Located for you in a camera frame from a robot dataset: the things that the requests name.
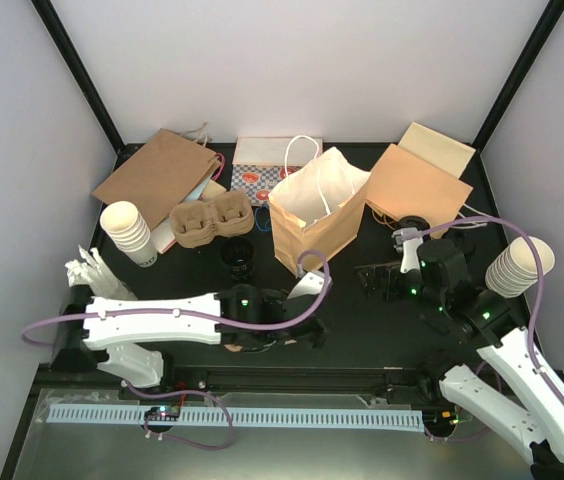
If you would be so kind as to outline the single pulp cup carrier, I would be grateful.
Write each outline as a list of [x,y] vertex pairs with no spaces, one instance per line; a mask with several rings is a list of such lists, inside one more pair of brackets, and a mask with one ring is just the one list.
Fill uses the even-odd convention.
[[245,347],[242,345],[237,345],[237,344],[225,344],[224,348],[232,353],[249,353],[249,354],[256,354],[256,353],[263,353],[266,352],[268,350],[270,350],[271,348],[275,347],[275,346],[288,346],[288,345],[294,345],[296,344],[297,341],[296,340],[286,340],[286,341],[272,341],[270,343],[267,343],[263,346],[259,346],[259,347]]

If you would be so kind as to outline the orange kraft paper bag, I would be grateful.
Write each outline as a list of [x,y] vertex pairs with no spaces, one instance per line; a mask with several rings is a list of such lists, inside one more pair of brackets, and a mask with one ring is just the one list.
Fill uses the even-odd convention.
[[326,264],[358,235],[371,174],[332,147],[316,151],[268,195],[274,255],[294,274]]

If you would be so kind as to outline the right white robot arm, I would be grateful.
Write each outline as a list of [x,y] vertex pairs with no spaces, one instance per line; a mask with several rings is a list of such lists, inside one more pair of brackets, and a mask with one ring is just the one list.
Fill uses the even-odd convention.
[[564,479],[564,382],[546,363],[507,301],[470,279],[463,252],[447,239],[408,240],[399,261],[359,266],[366,293],[412,298],[435,331],[474,349],[502,378],[508,398],[441,351],[423,363],[419,396],[443,399],[481,421],[529,464],[535,479]]

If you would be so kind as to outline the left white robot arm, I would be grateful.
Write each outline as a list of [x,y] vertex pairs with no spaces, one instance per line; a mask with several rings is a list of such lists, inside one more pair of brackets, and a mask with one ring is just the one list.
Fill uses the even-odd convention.
[[146,344],[197,343],[239,354],[301,340],[318,348],[326,332],[316,311],[329,288],[329,281],[314,272],[290,292],[241,284],[184,299],[92,297],[69,307],[77,318],[58,340],[51,368],[63,373],[99,370],[164,399],[175,391],[177,376],[169,354],[150,351]]

